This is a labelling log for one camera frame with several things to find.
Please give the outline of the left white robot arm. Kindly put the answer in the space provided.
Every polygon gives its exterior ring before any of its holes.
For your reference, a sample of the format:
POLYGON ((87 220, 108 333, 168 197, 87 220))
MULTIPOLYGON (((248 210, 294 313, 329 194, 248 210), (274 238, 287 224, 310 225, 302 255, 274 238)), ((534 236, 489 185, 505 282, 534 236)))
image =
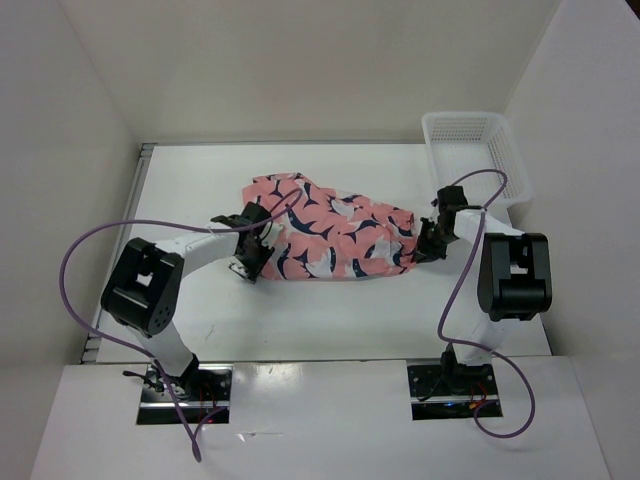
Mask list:
POLYGON ((101 307, 125 326, 166 373, 175 398, 191 398, 210 382, 173 323, 182 280, 218 260, 254 283, 275 252, 282 226, 250 202, 241 214, 218 216, 202 232, 156 243, 137 237, 124 247, 101 297, 101 307))

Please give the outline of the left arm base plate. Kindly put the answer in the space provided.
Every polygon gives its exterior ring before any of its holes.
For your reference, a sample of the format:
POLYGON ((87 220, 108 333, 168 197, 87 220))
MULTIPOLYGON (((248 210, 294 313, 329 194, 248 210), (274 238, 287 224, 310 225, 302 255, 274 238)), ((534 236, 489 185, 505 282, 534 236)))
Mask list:
MULTIPOLYGON (((201 364, 204 383, 187 392, 173 385, 174 395, 186 421, 197 426, 202 420, 205 425, 228 424, 230 418, 230 398, 233 366, 231 364, 201 364)), ((174 402, 167 391, 165 382, 155 367, 148 365, 144 374, 138 374, 143 381, 141 389, 137 425, 180 424, 174 402)))

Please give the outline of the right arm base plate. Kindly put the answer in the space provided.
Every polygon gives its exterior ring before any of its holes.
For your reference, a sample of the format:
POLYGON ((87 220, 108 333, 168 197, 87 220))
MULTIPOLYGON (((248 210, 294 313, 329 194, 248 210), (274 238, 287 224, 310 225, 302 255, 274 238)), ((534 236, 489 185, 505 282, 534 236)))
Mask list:
POLYGON ((459 380, 445 379, 435 360, 408 362, 408 389, 413 421, 472 419, 503 416, 491 366, 459 380))

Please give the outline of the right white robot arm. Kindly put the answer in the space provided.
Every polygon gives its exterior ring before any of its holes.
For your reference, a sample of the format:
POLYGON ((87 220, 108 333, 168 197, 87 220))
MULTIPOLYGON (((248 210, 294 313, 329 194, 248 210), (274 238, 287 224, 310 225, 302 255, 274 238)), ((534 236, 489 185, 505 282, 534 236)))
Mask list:
POLYGON ((440 189, 433 205, 437 217, 421 220, 413 260, 418 264, 443 260, 451 243, 471 244, 437 326, 438 337, 447 343, 440 359, 439 384, 450 393, 462 394, 488 375, 509 321, 529 321, 550 308, 548 239, 514 229, 492 217, 486 207, 471 205, 460 185, 440 189), (476 282, 480 319, 468 339, 453 338, 444 333, 444 325, 476 259, 480 260, 476 282))

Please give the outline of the pink shark print shorts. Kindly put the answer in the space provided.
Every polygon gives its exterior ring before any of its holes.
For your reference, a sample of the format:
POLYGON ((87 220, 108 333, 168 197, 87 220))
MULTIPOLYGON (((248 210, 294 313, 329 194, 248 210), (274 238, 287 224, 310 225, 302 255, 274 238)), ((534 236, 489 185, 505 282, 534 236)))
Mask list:
POLYGON ((412 212, 361 194, 319 187, 301 173, 258 176, 244 202, 278 213, 282 227, 261 275, 268 280, 348 280, 409 272, 417 246, 412 212))

